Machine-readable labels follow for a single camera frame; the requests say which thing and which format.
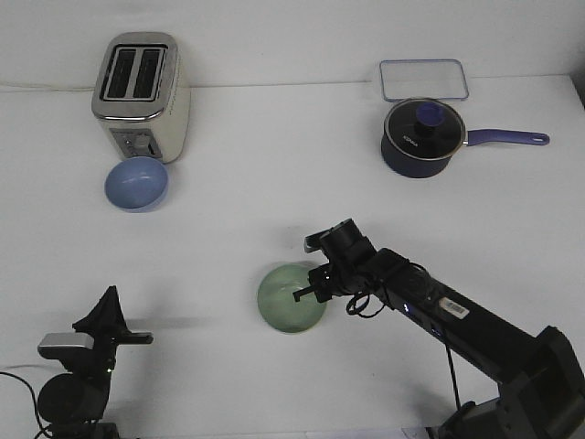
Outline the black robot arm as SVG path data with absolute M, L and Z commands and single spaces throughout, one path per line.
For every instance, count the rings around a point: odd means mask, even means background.
M 584 422 L 584 374 L 566 336 L 546 327 L 533 337 L 434 279 L 398 253 L 377 250 L 351 219 L 304 240 L 328 262 L 308 273 L 295 299 L 349 296 L 349 315 L 375 296 L 492 379 L 498 397 L 463 404 L 438 438 L 570 438 Z
M 132 332 L 125 321 L 117 287 L 108 287 L 71 332 L 47 333 L 37 346 L 44 359 L 65 371 L 42 387 L 37 407 L 53 438 L 118 438 L 115 423 L 103 421 L 116 353 L 121 345 L 149 345 L 150 332 Z

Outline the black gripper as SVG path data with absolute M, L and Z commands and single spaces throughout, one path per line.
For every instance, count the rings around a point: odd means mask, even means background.
M 98 303 L 72 328 L 76 332 L 96 333 L 111 321 L 111 305 L 113 299 L 113 324 L 116 334 L 96 336 L 93 347 L 76 348 L 68 371 L 73 373 L 110 373 L 115 369 L 116 352 L 120 345 L 150 345 L 154 341 L 151 332 L 132 332 L 129 330 L 120 304 L 118 290 L 109 286 Z
M 366 294 L 372 281 L 362 266 L 377 251 L 354 221 L 345 219 L 325 230 L 321 243 L 327 263 L 309 272 L 309 286 L 293 292 L 294 301 L 299 303 L 303 297 L 315 295 L 319 303 L 324 303 L 334 296 Z

